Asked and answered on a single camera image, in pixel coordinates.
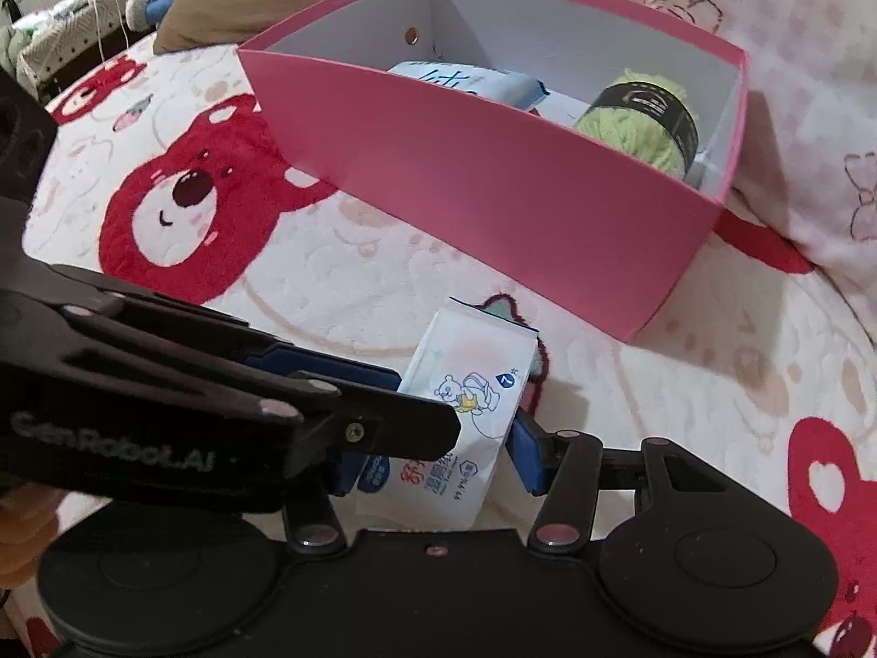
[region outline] yellow-green yarn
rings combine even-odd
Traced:
[[[659,75],[637,74],[627,70],[612,85],[632,81],[643,81],[661,87],[683,104],[687,100],[684,88]],[[637,157],[674,178],[685,177],[685,160],[676,142],[659,122],[646,114],[633,109],[589,109],[576,121],[573,128],[618,151]]]

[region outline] wet wipes package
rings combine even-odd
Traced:
[[[533,329],[457,300],[440,309],[399,391],[452,405],[460,423],[457,445],[437,462],[369,458],[357,483],[358,511],[409,529],[470,529],[487,496],[536,344]]]
[[[532,109],[548,95],[542,82],[532,76],[468,64],[402,62],[389,71],[440,87],[483,96],[524,111]]]

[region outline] bear nose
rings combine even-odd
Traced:
[[[191,170],[174,185],[172,197],[181,208],[190,208],[199,204],[213,189],[213,179],[206,171],[196,168]]]

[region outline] pink box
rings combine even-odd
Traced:
[[[621,340],[716,224],[747,108],[747,54],[626,0],[325,0],[238,50],[289,164],[472,255]],[[450,61],[589,103],[625,68],[696,114],[699,190],[572,129],[388,73]]]

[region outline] bedspread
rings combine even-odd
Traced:
[[[136,44],[54,103],[64,125],[25,233],[30,255],[400,371],[448,296],[526,322],[540,345],[525,404],[542,426],[614,447],[670,437],[809,525],[838,559],[841,594],[856,582],[822,648],[855,611],[874,611],[877,517],[865,505],[877,502],[877,355],[823,274],[740,200],[636,342],[621,344],[286,166],[234,47],[160,58],[151,47]],[[534,204],[539,195],[534,184]],[[84,502],[69,500],[65,522]],[[503,456],[478,526],[524,530],[538,506]],[[368,523],[339,507],[348,525]],[[604,493],[595,532],[632,513],[631,496]],[[15,602],[24,635],[51,642],[32,585]]]

